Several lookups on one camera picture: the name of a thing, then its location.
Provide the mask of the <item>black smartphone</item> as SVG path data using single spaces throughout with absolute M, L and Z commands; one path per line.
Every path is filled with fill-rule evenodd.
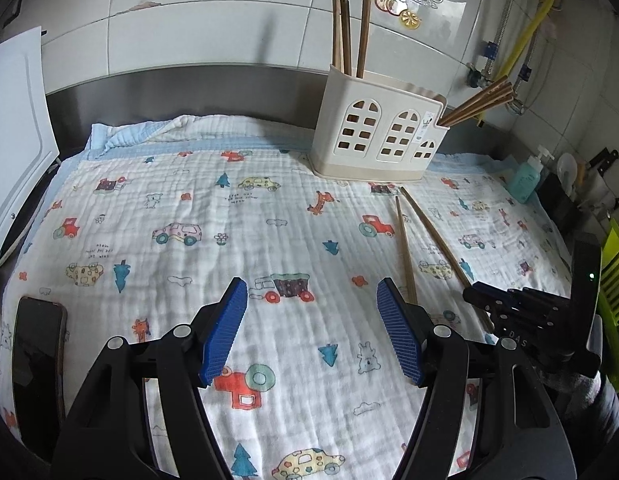
M 18 303 L 12 388 L 21 432 L 59 432 L 64 422 L 66 321 L 66 309 L 56 302 L 23 296 Z

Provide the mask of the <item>white cutting board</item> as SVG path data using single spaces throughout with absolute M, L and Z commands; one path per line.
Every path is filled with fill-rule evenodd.
M 0 44 L 0 250 L 42 175 L 60 151 L 50 122 L 40 27 Z

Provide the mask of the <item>metal gas valve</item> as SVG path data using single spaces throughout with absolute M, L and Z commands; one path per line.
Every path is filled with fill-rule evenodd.
M 517 112 L 523 110 L 524 104 L 519 99 L 519 91 L 523 84 L 530 81 L 531 76 L 531 66 L 524 63 L 520 67 L 515 81 L 509 81 L 506 76 L 501 76 L 497 80 L 492 81 L 471 101 L 468 108 L 469 112 L 480 115 L 500 105 L 506 105 Z

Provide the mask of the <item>teal soap dispenser bottle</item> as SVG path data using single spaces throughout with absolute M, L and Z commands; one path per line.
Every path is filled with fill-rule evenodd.
M 539 145 L 537 153 L 531 155 L 519 166 L 507 184 L 508 192 L 518 203 L 525 204 L 529 200 L 541 180 L 545 161 L 554 158 L 555 156 L 547 148 Z

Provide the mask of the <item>light wooden chopstick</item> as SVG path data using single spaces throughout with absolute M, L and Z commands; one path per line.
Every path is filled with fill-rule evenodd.
M 411 261 L 410 251 L 409 251 L 409 243 L 407 237 L 407 231 L 405 227 L 405 219 L 403 215 L 403 208 L 401 205 L 401 200 L 398 196 L 395 196 L 395 205 L 397 210 L 397 219 L 398 219 L 398 240 L 399 244 L 401 244 L 402 251 L 402 262 L 405 272 L 405 282 L 407 289 L 407 301 L 410 304 L 418 303 L 418 291 L 415 280 L 415 272 L 413 272 L 413 262 Z
M 356 65 L 356 77 L 363 79 L 366 70 L 366 60 L 369 42 L 369 28 L 371 18 L 372 0 L 361 0 L 361 18 L 358 41 L 358 55 Z
M 471 282 L 469 281 L 469 278 L 467 278 L 465 271 L 461 269 L 459 262 L 454 257 L 454 254 L 447 246 L 443 237 L 439 235 L 439 232 L 436 231 L 432 222 L 424 214 L 420 206 L 411 197 L 409 192 L 403 186 L 401 186 L 399 188 L 399 193 L 401 193 L 405 200 L 407 200 L 407 203 L 413 210 L 413 213 L 418 217 L 425 231 L 428 232 L 429 237 L 431 238 L 431 240 L 433 240 L 435 246 L 437 247 L 437 250 L 444 257 L 444 261 L 448 264 L 449 269 L 451 269 L 451 272 L 453 272 L 454 276 L 457 278 L 458 282 L 461 285 L 461 288 L 459 290 L 453 290 L 452 295 L 447 294 L 443 297 L 441 301 L 439 301 L 439 307 L 444 307 L 446 306 L 446 304 L 448 304 L 449 299 L 460 299 L 462 290 L 465 290 L 467 287 L 469 287 L 471 285 Z M 399 240 L 398 245 L 399 253 L 401 254 L 402 258 L 401 244 L 399 244 Z M 471 311 L 473 312 L 474 321 L 479 323 L 481 326 L 481 336 L 491 334 L 494 330 L 494 325 L 492 321 L 488 318 L 488 315 L 480 309 L 477 309 L 476 307 L 472 307 Z
M 332 66 L 343 70 L 341 0 L 332 0 Z
M 349 0 L 340 0 L 341 36 L 342 36 L 342 72 L 352 75 L 351 17 Z

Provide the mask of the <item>beige plastic utensil holder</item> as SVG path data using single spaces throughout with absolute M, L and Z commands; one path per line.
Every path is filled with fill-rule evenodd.
M 361 78 L 331 67 L 321 102 L 311 169 L 334 180 L 413 182 L 433 162 L 448 129 L 446 99 L 382 74 Z

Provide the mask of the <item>green plastic rack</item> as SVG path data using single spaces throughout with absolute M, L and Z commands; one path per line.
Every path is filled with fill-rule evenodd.
M 610 220 L 610 231 L 602 248 L 598 310 L 609 346 L 607 375 L 619 393 L 619 224 Z

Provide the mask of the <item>printed white muslin cloth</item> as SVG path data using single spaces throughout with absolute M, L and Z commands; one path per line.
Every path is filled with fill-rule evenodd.
M 227 363 L 201 393 L 234 478 L 387 479 L 424 398 L 403 375 L 375 305 L 405 274 L 394 183 L 330 181 L 311 134 L 247 117 L 95 125 L 53 178 L 2 298 L 0 415 L 21 436 L 12 389 L 23 296 L 67 312 L 64 399 L 108 338 L 147 342 L 242 278 L 248 306 Z M 436 155 L 411 197 L 469 281 L 567 296 L 547 214 L 507 192 L 513 162 Z M 461 288 L 401 199 L 422 306 L 486 341 Z

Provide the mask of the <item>black-handled knife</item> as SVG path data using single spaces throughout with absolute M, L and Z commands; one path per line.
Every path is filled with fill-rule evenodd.
M 597 173 L 603 177 L 618 159 L 618 151 L 603 148 L 597 155 L 587 162 L 587 169 L 590 171 L 596 170 Z

